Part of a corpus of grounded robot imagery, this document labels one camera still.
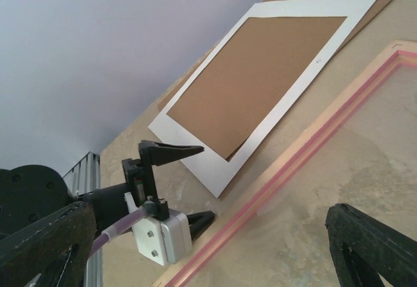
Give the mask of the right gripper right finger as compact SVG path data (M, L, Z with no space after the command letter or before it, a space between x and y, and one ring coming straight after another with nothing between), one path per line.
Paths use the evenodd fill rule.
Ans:
M325 226L341 286L416 286L416 241L349 204L329 208Z

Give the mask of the pink picture frame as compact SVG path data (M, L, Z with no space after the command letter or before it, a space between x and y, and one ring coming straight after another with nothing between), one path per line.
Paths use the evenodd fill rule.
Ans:
M338 203L416 237L415 41L383 49L156 285L337 286Z

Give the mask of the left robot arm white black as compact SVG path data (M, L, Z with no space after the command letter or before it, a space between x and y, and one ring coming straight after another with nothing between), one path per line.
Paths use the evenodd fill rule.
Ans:
M127 216L124 195L130 193L136 207L150 200L157 204L157 219L168 218L168 206L158 195L153 166L169 164L203 152L199 145L170 145L142 140L138 144L139 158L124 159L124 183L96 189L79 196L70 193L64 179L52 168L26 165L1 170L1 238L37 222L71 204L81 201L91 205L96 221L96 233Z

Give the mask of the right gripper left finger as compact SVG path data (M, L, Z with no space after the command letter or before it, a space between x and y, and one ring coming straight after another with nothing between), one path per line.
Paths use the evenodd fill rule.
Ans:
M74 202L1 240L1 286L80 286L96 234L92 207Z

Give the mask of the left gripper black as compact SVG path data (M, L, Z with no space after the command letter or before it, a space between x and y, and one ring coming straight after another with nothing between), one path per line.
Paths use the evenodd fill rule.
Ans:
M162 166L202 153L200 145L170 145L150 140L138 143L139 158L121 161L128 189L137 207L146 201L154 204L152 216L157 220L169 218L167 202L158 197L153 166ZM215 213L204 211L187 215L192 240L196 240L215 220Z

